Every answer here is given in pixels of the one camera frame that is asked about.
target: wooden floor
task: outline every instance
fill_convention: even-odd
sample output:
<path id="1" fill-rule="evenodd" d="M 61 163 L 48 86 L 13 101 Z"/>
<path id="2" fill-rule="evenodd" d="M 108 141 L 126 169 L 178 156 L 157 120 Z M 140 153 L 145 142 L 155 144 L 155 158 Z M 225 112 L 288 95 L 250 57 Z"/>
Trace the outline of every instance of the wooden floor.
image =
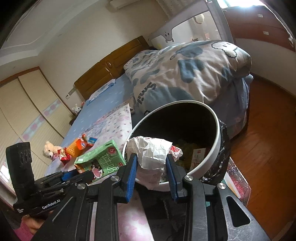
<path id="1" fill-rule="evenodd" d="M 252 189 L 247 207 L 272 239 L 296 214 L 296 99 L 260 77 L 250 94 L 248 130 L 231 157 Z"/>

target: crumpled white paper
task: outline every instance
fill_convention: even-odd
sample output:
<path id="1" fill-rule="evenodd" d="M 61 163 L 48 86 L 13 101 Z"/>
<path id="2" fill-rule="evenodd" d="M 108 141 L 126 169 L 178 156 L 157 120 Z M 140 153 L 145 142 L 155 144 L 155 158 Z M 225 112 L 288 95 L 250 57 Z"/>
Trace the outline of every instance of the crumpled white paper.
<path id="1" fill-rule="evenodd" d="M 150 137 L 134 137 L 127 140 L 126 154 L 128 160 L 132 153 L 138 156 L 139 167 L 136 177 L 148 189 L 159 185 L 165 170 L 165 159 L 172 146 L 172 142 Z"/>

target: stuffed toy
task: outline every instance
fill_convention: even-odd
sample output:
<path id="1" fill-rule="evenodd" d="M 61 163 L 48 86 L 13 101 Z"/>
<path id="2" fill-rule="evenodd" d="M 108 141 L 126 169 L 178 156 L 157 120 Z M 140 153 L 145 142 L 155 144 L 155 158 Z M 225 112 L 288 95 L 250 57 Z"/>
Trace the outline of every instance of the stuffed toy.
<path id="1" fill-rule="evenodd" d="M 72 110 L 74 110 L 75 114 L 78 114 L 79 111 L 81 111 L 81 108 L 77 106 L 77 104 L 75 104 L 75 107 L 72 108 Z"/>
<path id="2" fill-rule="evenodd" d="M 43 149 L 43 155 L 50 158 L 51 160 L 54 160 L 56 157 L 58 157 L 58 150 L 60 149 L 60 146 L 54 146 L 49 141 L 46 141 Z"/>

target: metal screw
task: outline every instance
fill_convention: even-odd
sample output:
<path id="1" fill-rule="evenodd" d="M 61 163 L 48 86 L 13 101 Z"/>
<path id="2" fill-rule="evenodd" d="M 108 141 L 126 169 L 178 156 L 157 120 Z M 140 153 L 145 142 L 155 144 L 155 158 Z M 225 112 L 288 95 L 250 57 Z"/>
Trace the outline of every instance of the metal screw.
<path id="1" fill-rule="evenodd" d="M 114 176 L 110 177 L 110 179 L 111 179 L 113 182 L 116 182 L 116 181 L 119 180 L 119 176 L 114 175 Z"/>
<path id="2" fill-rule="evenodd" d="M 85 184 L 84 183 L 80 183 L 80 184 L 78 184 L 77 188 L 80 189 L 80 190 L 82 190 L 82 189 L 85 188 Z"/>
<path id="3" fill-rule="evenodd" d="M 191 175 L 186 175 L 186 176 L 184 177 L 184 179 L 185 179 L 186 181 L 192 181 L 192 180 L 193 180 L 193 176 L 191 176 Z"/>
<path id="4" fill-rule="evenodd" d="M 218 188 L 225 189 L 227 186 L 225 183 L 219 183 Z"/>

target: wooden headboard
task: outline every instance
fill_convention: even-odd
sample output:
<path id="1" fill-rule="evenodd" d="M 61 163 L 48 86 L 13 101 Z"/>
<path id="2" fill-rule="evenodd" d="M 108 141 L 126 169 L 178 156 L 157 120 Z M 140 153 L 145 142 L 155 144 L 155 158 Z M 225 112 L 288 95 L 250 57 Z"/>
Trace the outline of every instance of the wooden headboard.
<path id="1" fill-rule="evenodd" d="M 140 36 L 120 48 L 114 50 L 105 58 L 97 62 L 87 72 L 85 72 L 74 85 L 85 100 L 93 92 L 106 84 L 111 79 L 116 79 L 124 74 L 123 66 L 137 53 L 146 50 L 149 45 Z"/>

